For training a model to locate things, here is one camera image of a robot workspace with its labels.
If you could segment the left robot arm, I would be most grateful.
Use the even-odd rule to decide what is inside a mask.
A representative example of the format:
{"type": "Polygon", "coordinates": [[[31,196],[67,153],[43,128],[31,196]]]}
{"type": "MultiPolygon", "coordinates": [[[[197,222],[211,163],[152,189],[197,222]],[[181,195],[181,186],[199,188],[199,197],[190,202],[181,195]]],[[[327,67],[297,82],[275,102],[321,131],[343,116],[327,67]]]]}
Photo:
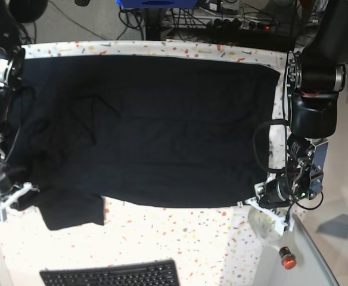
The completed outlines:
{"type": "Polygon", "coordinates": [[[348,63],[348,1],[329,1],[313,40],[300,52],[287,53],[282,90],[282,117],[259,129],[281,125],[285,165],[266,167],[273,179],[255,185],[247,200],[257,235],[284,235],[293,228],[290,211],[303,199],[322,196],[328,137],[337,126],[337,102],[346,84],[348,63]]]}

